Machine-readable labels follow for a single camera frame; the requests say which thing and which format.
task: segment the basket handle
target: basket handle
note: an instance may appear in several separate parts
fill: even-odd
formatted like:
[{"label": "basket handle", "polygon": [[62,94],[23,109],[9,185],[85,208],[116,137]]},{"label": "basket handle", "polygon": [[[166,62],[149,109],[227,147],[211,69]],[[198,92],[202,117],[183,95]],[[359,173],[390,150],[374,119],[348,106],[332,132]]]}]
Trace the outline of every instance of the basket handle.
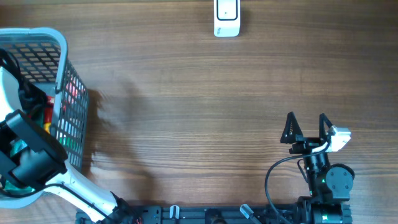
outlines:
[{"label": "basket handle", "polygon": [[63,73],[65,72],[65,68],[67,66],[67,58],[68,58],[68,42],[66,38],[56,29],[48,28],[48,27],[39,27],[39,28],[5,28],[0,29],[1,35],[46,35],[55,39],[60,48],[61,55],[60,61],[58,63],[58,71],[57,71],[57,79],[55,92],[58,93],[62,91],[63,86]]}]

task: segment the wood grain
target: wood grain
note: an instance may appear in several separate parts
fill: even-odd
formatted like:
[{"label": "wood grain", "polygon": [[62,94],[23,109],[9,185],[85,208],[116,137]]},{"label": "wood grain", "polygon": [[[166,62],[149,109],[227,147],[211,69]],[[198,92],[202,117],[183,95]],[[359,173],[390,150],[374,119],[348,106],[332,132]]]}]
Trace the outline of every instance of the wood grain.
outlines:
[{"label": "wood grain", "polygon": [[[395,223],[398,4],[241,7],[241,34],[227,39],[213,35],[212,2],[6,6],[0,25],[65,35],[90,89],[84,174],[129,202],[263,205],[267,169],[288,156],[287,113],[308,136],[326,113],[353,133],[330,160],[356,172],[354,222]],[[275,202],[308,195],[295,162],[270,188]],[[44,197],[0,218],[73,223],[74,208]]]}]

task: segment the wooden table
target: wooden table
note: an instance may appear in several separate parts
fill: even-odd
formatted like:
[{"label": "wooden table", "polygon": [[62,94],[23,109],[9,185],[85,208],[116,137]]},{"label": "wooden table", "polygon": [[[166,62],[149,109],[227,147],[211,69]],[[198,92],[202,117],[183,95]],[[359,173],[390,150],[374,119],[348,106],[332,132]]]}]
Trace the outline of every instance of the wooden table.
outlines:
[{"label": "wooden table", "polygon": [[[3,27],[54,27],[90,89],[83,173],[134,204],[264,205],[264,176],[288,156],[294,111],[349,127],[332,163],[356,172],[355,223],[398,218],[398,4],[243,1],[237,38],[213,35],[213,2],[0,7]],[[274,202],[308,195],[295,161],[270,179]],[[1,223],[73,223],[42,197]]]}]

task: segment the basket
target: basket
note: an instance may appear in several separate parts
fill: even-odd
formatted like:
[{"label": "basket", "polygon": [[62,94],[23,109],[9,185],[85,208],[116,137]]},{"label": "basket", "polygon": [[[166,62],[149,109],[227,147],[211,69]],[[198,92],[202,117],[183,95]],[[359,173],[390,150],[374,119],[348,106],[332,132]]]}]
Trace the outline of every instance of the basket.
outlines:
[{"label": "basket", "polygon": [[68,60],[66,39],[51,28],[0,29],[0,48],[15,56],[26,79],[55,97],[50,133],[81,171],[89,96]]}]

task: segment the yellow object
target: yellow object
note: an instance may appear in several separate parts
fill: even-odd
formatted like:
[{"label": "yellow object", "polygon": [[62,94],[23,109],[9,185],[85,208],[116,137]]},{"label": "yellow object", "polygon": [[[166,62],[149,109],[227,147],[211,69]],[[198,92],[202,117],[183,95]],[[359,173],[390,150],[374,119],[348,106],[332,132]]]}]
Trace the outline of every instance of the yellow object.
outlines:
[{"label": "yellow object", "polygon": [[47,133],[49,133],[49,134],[50,134],[50,125],[51,125],[51,123],[45,123],[45,124],[44,124],[44,129],[45,129],[45,131],[46,131]]}]

